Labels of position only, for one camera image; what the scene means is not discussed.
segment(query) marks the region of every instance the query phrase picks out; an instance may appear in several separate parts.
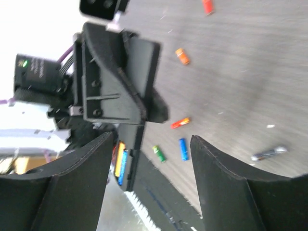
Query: black mat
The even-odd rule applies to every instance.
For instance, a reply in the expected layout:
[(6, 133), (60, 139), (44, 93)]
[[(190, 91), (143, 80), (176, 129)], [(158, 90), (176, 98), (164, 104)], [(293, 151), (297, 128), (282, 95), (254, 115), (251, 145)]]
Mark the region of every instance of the black mat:
[(174, 218), (175, 222), (180, 222), (183, 231), (191, 231), (194, 227), (197, 231), (204, 231), (203, 221), (198, 212), (187, 200), (176, 190), (170, 181), (159, 172), (152, 162), (144, 155), (140, 155), (134, 191), (140, 201), (149, 210), (149, 215), (155, 224), (163, 231), (173, 231), (176, 229), (164, 215), (158, 203), (147, 191), (152, 191), (155, 198), (161, 203), (163, 208)]

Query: blue marker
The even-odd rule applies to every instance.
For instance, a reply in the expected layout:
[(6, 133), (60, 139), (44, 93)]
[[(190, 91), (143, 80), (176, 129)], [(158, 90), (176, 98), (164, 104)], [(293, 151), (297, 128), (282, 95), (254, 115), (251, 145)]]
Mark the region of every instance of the blue marker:
[(118, 179), (119, 185), (122, 185), (122, 184), (123, 184), (123, 179), (124, 179), (124, 175), (125, 175), (125, 168), (126, 168), (127, 156), (128, 156), (128, 150), (124, 150), (124, 151), (123, 151), (123, 157), (122, 157), (121, 172), (120, 172), (120, 176), (119, 176), (119, 179)]
[(188, 152), (185, 138), (179, 139), (182, 161), (188, 160)]

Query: yellow marker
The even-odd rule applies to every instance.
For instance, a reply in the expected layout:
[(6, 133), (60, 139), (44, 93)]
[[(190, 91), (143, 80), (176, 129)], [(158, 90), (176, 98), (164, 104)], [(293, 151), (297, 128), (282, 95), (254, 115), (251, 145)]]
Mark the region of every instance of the yellow marker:
[(116, 167), (115, 168), (115, 176), (116, 177), (120, 176), (124, 150), (125, 150), (125, 144), (120, 141), (119, 149), (118, 149), (118, 153), (117, 153), (117, 158), (116, 158), (116, 164), (115, 164), (115, 167)]

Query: white strip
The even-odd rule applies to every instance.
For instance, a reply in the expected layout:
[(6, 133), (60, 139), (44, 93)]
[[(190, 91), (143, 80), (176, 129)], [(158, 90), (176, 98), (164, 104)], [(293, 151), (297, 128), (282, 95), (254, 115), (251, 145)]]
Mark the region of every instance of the white strip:
[(136, 194), (134, 192), (125, 192), (125, 195), (133, 205), (145, 227), (149, 231), (161, 231), (161, 229), (158, 228), (152, 221), (151, 217), (149, 216), (148, 209), (141, 203)]

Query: black cable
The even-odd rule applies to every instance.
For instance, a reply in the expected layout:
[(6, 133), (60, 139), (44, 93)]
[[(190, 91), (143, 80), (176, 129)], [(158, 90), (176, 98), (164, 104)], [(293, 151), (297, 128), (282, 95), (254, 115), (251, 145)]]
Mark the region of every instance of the black cable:
[(64, 76), (67, 73), (68, 69), (71, 67), (71, 65), (73, 65), (73, 63), (74, 63), (74, 57), (70, 56), (66, 61), (66, 63), (61, 67), (60, 75)]

